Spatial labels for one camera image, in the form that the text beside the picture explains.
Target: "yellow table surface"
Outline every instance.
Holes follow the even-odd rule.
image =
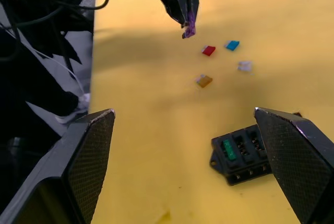
[[[300,111],[334,139],[334,0],[200,0],[185,40],[159,0],[110,0],[95,20],[90,111],[116,121],[92,223],[298,223],[273,175],[228,186],[210,141],[255,124],[254,107]],[[254,75],[236,70],[248,60]]]

